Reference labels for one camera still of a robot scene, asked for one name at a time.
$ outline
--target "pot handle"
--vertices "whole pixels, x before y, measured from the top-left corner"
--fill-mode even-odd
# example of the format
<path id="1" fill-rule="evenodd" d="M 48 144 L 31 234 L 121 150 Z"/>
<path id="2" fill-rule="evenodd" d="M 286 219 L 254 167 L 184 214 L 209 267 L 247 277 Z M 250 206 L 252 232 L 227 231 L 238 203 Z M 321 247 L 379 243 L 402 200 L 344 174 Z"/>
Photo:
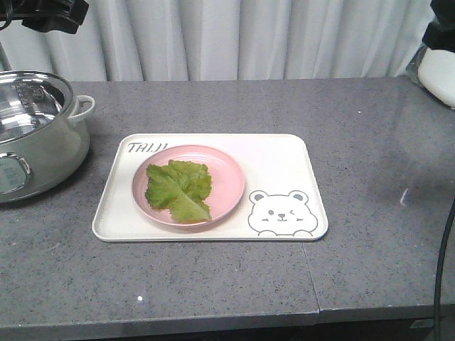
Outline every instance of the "pot handle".
<path id="1" fill-rule="evenodd" d="M 79 112 L 81 104 L 91 103 L 90 108 L 83 112 Z M 73 112 L 68 116 L 68 121 L 72 124 L 81 122 L 82 120 L 92 116 L 95 111 L 95 99 L 85 94 L 80 94 L 76 97 L 76 105 Z"/>

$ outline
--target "bear ear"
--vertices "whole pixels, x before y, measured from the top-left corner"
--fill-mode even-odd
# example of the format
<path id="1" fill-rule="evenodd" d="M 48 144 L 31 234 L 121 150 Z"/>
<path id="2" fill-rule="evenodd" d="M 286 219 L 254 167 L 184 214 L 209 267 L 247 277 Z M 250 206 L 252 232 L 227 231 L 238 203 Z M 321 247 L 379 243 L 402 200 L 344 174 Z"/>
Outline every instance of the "bear ear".
<path id="1" fill-rule="evenodd" d="M 288 194 L 289 197 L 293 197 L 297 200 L 302 201 L 304 204 L 308 202 L 308 195 L 306 195 L 304 192 L 301 190 L 293 190 Z"/>
<path id="2" fill-rule="evenodd" d="M 255 190 L 254 192 L 251 192 L 250 194 L 250 201 L 255 204 L 261 199 L 264 199 L 265 197 L 268 197 L 269 195 L 264 192 L 263 190 Z"/>

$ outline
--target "white curtain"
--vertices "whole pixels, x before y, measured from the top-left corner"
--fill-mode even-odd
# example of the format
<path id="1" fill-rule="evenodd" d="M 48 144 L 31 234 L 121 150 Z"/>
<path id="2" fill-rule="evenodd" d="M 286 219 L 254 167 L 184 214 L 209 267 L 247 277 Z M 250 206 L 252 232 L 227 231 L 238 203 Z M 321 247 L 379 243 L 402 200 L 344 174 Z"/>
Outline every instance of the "white curtain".
<path id="1" fill-rule="evenodd" d="M 71 80 L 268 80 L 398 76 L 431 0 L 92 0 L 75 35 L 14 21 L 12 70 Z"/>

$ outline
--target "white object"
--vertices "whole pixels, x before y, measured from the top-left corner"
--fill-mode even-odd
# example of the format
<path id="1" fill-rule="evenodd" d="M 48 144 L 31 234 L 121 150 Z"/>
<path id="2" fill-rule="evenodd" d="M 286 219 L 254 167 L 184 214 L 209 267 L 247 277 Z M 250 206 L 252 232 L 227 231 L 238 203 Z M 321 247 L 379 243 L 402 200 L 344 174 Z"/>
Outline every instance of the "white object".
<path id="1" fill-rule="evenodd" d="M 75 35 L 14 21 L 0 41 L 13 70 L 70 81 L 395 76 L 434 18 L 429 2 L 92 0 Z"/>
<path id="2" fill-rule="evenodd" d="M 132 181 L 137 168 L 153 153 L 188 144 L 231 155 L 245 173 L 245 191 L 225 219 L 207 227 L 178 229 L 150 220 L 139 209 Z M 273 217 L 288 222 L 274 222 Z M 327 227 L 305 143 L 288 134 L 128 136 L 119 145 L 92 223 L 95 235 L 107 242 L 315 240 Z"/>
<path id="3" fill-rule="evenodd" d="M 428 91 L 455 109 L 455 53 L 428 48 L 417 76 Z"/>

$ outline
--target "pink plate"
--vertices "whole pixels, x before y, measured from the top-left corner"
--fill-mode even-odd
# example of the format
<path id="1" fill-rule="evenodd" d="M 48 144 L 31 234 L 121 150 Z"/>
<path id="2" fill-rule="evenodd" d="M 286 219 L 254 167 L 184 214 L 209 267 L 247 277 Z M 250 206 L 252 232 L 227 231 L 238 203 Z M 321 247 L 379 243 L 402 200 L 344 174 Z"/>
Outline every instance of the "pink plate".
<path id="1" fill-rule="evenodd" d="M 169 160 L 204 163 L 212 176 L 212 191 L 204 202 L 210 207 L 212 220 L 194 224 L 179 224 L 173 221 L 169 210 L 154 210 L 145 198 L 149 179 L 146 169 L 149 164 L 167 165 Z M 174 227 L 200 227 L 226 216 L 240 201 L 245 189 L 245 176 L 239 164 L 226 153 L 207 146 L 185 145 L 165 149 L 145 160 L 133 178 L 134 200 L 141 211 L 152 220 Z"/>

